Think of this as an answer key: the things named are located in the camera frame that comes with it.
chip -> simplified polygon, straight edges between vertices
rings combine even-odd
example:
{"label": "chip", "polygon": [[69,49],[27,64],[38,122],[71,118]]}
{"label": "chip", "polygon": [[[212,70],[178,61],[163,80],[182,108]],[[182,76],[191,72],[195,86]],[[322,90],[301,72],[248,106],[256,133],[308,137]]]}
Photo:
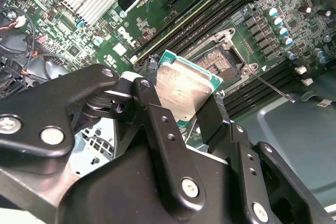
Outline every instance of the chip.
{"label": "chip", "polygon": [[35,14],[36,11],[37,11],[37,8],[31,6],[30,8],[28,8],[28,10],[29,10],[32,14]]}
{"label": "chip", "polygon": [[291,20],[290,22],[288,22],[288,26],[290,28],[294,28],[298,25],[297,21],[295,19]]}
{"label": "chip", "polygon": [[69,53],[71,53],[72,56],[76,56],[77,54],[79,54],[80,50],[75,46],[72,45],[69,49],[68,49]]}
{"label": "chip", "polygon": [[303,52],[303,56],[309,56],[310,55],[310,51],[309,50],[306,50]]}
{"label": "chip", "polygon": [[317,25],[314,25],[310,30],[312,33],[316,33],[319,30],[319,27]]}

wire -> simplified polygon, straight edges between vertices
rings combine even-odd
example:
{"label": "wire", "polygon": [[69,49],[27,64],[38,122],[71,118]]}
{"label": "wire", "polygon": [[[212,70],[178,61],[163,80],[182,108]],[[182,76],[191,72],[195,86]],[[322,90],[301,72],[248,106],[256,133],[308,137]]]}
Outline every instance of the wire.
{"label": "wire", "polygon": [[0,27],[0,30],[10,29],[11,27],[17,25],[17,23],[18,23],[18,21],[14,21],[14,22],[10,23],[10,24],[7,25],[7,26]]}
{"label": "wire", "polygon": [[50,74],[48,73],[48,70],[47,70],[47,59],[46,58],[43,58],[42,60],[42,71],[43,71],[43,74],[45,75],[45,77],[50,81],[52,78],[50,76]]}
{"label": "wire", "polygon": [[23,14],[27,20],[29,21],[30,23],[30,26],[31,26],[31,45],[30,45],[30,50],[29,50],[29,54],[28,54],[28,61],[26,62],[26,64],[23,66],[23,69],[26,70],[28,65],[30,64],[31,60],[32,60],[32,57],[33,57],[33,52],[34,52],[34,46],[35,46],[35,26],[34,26],[34,23],[33,23],[33,20],[31,19],[31,17],[22,9],[18,8],[18,7],[14,7],[14,6],[11,6],[11,7],[5,7],[5,8],[1,8],[0,9],[0,13],[2,13],[3,11],[5,10],[16,10],[17,12]]}
{"label": "wire", "polygon": [[37,55],[37,57],[52,57],[52,58],[59,58],[59,59],[63,59],[65,61],[67,61],[68,63],[70,63],[76,70],[78,69],[78,67],[69,59],[65,58],[64,56],[61,55],[56,55],[56,54],[40,54]]}

electrolytic capacitor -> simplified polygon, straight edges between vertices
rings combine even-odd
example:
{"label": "electrolytic capacitor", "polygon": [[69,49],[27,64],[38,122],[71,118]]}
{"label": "electrolytic capacitor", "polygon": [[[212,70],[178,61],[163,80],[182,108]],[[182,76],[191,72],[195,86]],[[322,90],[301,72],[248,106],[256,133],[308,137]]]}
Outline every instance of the electrolytic capacitor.
{"label": "electrolytic capacitor", "polygon": [[282,43],[289,46],[293,43],[293,39],[286,36],[285,38],[282,39]]}
{"label": "electrolytic capacitor", "polygon": [[274,7],[270,7],[266,10],[267,15],[274,17],[275,15],[277,15],[278,10]]}
{"label": "electrolytic capacitor", "polygon": [[271,22],[272,22],[273,25],[281,26],[282,25],[282,18],[274,17],[274,18],[272,18]]}
{"label": "electrolytic capacitor", "polygon": [[317,15],[322,16],[322,17],[330,17],[331,11],[330,10],[318,10]]}
{"label": "electrolytic capacitor", "polygon": [[300,6],[299,7],[299,12],[301,13],[311,13],[311,8],[308,6]]}
{"label": "electrolytic capacitor", "polygon": [[282,35],[282,36],[287,35],[288,34],[288,29],[286,27],[280,26],[277,29],[277,33]]}
{"label": "electrolytic capacitor", "polygon": [[316,55],[318,58],[323,58],[326,56],[326,53],[322,51],[321,48],[315,48],[314,55]]}
{"label": "electrolytic capacitor", "polygon": [[290,60],[295,60],[296,55],[293,54],[291,51],[287,52],[287,58]]}

blue capacitor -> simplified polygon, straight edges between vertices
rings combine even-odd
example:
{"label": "blue capacitor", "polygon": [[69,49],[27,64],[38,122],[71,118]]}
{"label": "blue capacitor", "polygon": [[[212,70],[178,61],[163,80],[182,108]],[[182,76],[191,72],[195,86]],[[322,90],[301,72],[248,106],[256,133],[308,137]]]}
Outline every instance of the blue capacitor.
{"label": "blue capacitor", "polygon": [[85,22],[84,19],[81,19],[80,21],[77,22],[76,26],[81,27],[84,25],[84,22]]}
{"label": "blue capacitor", "polygon": [[282,39],[282,43],[289,46],[293,43],[293,39],[286,36],[285,38]]}

capacitor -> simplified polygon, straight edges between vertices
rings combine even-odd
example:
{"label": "capacitor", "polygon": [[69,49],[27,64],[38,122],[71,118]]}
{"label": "capacitor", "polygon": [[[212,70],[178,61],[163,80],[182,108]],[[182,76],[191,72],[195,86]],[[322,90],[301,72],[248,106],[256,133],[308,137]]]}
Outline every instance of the capacitor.
{"label": "capacitor", "polygon": [[266,10],[267,15],[274,17],[275,15],[277,15],[278,10],[274,7],[270,7]]}
{"label": "capacitor", "polygon": [[288,34],[288,29],[286,27],[280,26],[277,29],[277,33],[284,36]]}
{"label": "capacitor", "polygon": [[311,13],[311,8],[309,6],[300,6],[299,12],[301,13]]}
{"label": "capacitor", "polygon": [[326,53],[321,50],[321,48],[315,48],[314,49],[314,55],[318,58],[323,58],[326,56]]}
{"label": "capacitor", "polygon": [[329,35],[325,35],[325,37],[323,38],[323,42],[324,43],[329,43],[330,41],[331,41],[331,36],[329,36]]}
{"label": "capacitor", "polygon": [[318,10],[317,15],[322,16],[322,17],[330,17],[331,11],[330,10]]}
{"label": "capacitor", "polygon": [[286,36],[285,38],[282,39],[282,43],[289,46],[293,43],[293,39]]}
{"label": "capacitor", "polygon": [[93,44],[97,47],[99,47],[103,43],[103,38],[99,36],[95,36],[92,40]]}
{"label": "capacitor", "polygon": [[84,23],[85,23],[84,19],[81,19],[80,21],[77,22],[76,26],[81,27],[84,25]]}
{"label": "capacitor", "polygon": [[296,59],[296,55],[293,54],[291,51],[287,52],[287,58],[290,60],[295,60]]}
{"label": "capacitor", "polygon": [[318,58],[319,59],[319,63],[320,64],[325,64],[325,63],[327,63],[327,61],[328,61],[328,58],[327,57],[322,57],[322,58]]}
{"label": "capacitor", "polygon": [[274,18],[272,18],[271,22],[272,22],[273,25],[281,26],[282,25],[282,18],[274,17]]}

